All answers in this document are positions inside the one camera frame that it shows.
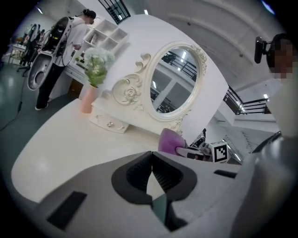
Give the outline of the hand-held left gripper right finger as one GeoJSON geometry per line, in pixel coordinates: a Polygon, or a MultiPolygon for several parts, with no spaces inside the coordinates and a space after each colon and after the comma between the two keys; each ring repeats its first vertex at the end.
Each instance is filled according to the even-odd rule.
{"type": "Polygon", "coordinates": [[[166,190],[163,238],[247,238],[254,160],[241,166],[152,154],[154,175],[166,190]]]}

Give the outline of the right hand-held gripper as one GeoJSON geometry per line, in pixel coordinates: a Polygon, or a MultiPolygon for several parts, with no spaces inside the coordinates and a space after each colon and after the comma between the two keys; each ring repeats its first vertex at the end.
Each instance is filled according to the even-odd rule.
{"type": "Polygon", "coordinates": [[[201,161],[224,163],[228,160],[228,146],[226,142],[218,141],[207,143],[205,141],[197,141],[196,147],[176,147],[176,153],[179,156],[198,159],[201,161]]]}

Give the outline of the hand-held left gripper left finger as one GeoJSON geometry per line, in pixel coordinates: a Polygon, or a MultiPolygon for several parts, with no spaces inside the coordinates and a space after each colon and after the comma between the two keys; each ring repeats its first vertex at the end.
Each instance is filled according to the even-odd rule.
{"type": "Polygon", "coordinates": [[[35,213],[52,238],[160,238],[168,229],[147,194],[152,153],[89,167],[49,193],[35,213]]]}

